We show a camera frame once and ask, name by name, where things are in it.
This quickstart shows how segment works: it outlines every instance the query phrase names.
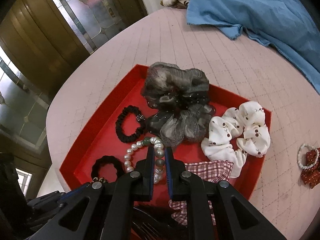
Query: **white beaded bracelet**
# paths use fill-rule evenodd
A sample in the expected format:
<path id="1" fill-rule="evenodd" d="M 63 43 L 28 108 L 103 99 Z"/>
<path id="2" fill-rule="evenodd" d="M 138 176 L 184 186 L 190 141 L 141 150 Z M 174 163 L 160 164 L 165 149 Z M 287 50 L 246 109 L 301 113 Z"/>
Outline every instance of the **white beaded bracelet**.
<path id="1" fill-rule="evenodd" d="M 142 148 L 143 146 L 150 146 L 153 144 L 155 149 L 155 175 L 153 179 L 153 183 L 157 184 L 159 181 L 163 178 L 162 174 L 164 172 L 164 160 L 162 159 L 164 157 L 164 145 L 159 137 L 145 137 L 142 141 L 137 141 L 136 143 L 133 143 L 131 145 L 131 148 L 127 149 L 127 154 L 124 156 L 124 166 L 126 167 L 126 172 L 134 171 L 134 168 L 131 163 L 131 157 L 133 153 L 138 150 L 139 148 Z"/>
<path id="2" fill-rule="evenodd" d="M 301 155 L 301 150 L 306 147 L 308 148 L 309 151 L 312 151 L 312 150 L 315 150 L 316 152 L 316 160 L 314 161 L 314 163 L 310 164 L 310 165 L 302 165 L 301 163 L 301 158 L 300 158 L 300 155 Z M 313 166 L 316 165 L 317 161 L 318 161 L 318 158 L 319 158 L 319 151 L 317 148 L 313 147 L 312 145 L 309 145 L 309 144 L 306 144 L 306 143 L 303 143 L 300 148 L 299 148 L 299 151 L 298 151 L 298 155 L 297 155 L 297 163 L 298 163 L 298 166 L 303 169 L 303 170 L 307 170 L 307 169 L 310 169 L 312 168 Z"/>

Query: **red tray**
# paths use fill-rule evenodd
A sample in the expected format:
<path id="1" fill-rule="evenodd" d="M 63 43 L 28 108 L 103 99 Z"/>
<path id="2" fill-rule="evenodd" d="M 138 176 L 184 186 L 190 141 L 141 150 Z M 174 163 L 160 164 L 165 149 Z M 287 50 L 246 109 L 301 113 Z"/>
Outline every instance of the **red tray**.
<path id="1" fill-rule="evenodd" d="M 157 112 L 156 109 L 149 108 L 146 100 L 140 95 L 147 68 L 146 66 L 136 65 L 106 97 L 80 132 L 60 167 L 60 172 L 71 189 L 91 181 L 92 165 L 103 155 L 113 155 L 124 161 L 123 156 L 131 144 L 122 143 L 115 132 L 116 119 L 124 107 L 128 105 L 137 106 L 146 117 Z M 248 101 L 214 85 L 210 85 L 209 96 L 210 104 L 215 106 L 218 116 L 222 116 L 228 108 L 239 107 L 240 104 Z M 270 130 L 271 112 L 265 109 L 265 114 L 266 125 Z M 137 122 L 132 114 L 126 118 L 123 129 L 126 134 L 131 134 L 136 127 Z M 231 144 L 234 149 L 237 149 L 236 139 L 232 139 Z M 146 153 L 146 147 L 136 151 L 132 159 L 133 164 L 135 165 L 137 161 L 145 159 Z M 208 160 L 201 150 L 200 143 L 183 142 L 175 150 L 174 157 L 185 163 Z M 263 161 L 264 157 L 256 158 L 248 155 L 240 176 L 230 181 L 248 200 L 259 178 Z M 100 169 L 100 176 L 108 179 L 109 182 L 115 181 L 116 170 L 112 165 L 106 165 Z M 150 204 L 168 207 L 168 201 L 166 179 L 162 179 L 154 187 L 153 199 Z"/>

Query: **blue cloth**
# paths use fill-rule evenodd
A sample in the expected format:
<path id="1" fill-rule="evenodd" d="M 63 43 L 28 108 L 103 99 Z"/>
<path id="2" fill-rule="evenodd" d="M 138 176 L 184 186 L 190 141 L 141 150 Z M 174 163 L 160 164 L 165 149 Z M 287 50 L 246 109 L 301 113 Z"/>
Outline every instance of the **blue cloth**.
<path id="1" fill-rule="evenodd" d="M 187 22 L 274 45 L 320 94 L 320 33 L 299 0 L 190 0 Z"/>

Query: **pink tablecloth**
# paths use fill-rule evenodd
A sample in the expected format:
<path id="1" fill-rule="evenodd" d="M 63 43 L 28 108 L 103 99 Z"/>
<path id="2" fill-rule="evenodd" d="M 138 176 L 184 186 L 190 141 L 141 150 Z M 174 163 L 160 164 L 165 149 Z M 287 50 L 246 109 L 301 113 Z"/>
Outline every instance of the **pink tablecloth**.
<path id="1" fill-rule="evenodd" d="M 203 70 L 210 83 L 256 100 L 272 111 L 271 146 L 251 203 L 288 240 L 297 240 L 320 206 L 320 186 L 302 185 L 296 163 L 302 143 L 320 146 L 320 98 L 279 53 L 214 27 L 189 26 L 185 10 L 165 8 L 122 31 L 66 81 L 47 116 L 52 163 L 59 167 L 80 130 L 114 86 L 137 63 L 156 61 Z"/>

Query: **white scrunchie with brown dots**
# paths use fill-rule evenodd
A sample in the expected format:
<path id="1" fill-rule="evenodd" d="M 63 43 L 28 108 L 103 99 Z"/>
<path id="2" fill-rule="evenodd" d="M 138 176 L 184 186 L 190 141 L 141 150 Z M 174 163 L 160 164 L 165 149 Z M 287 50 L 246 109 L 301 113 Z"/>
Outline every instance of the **white scrunchie with brown dots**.
<path id="1" fill-rule="evenodd" d="M 230 140 L 237 139 L 238 150 L 234 151 Z M 262 106 L 249 101 L 239 109 L 229 108 L 222 117 L 214 116 L 209 123 L 209 138 L 204 138 L 201 148 L 211 160 L 233 162 L 231 178 L 237 178 L 246 161 L 247 154 L 263 157 L 270 146 L 270 135 L 265 124 Z"/>

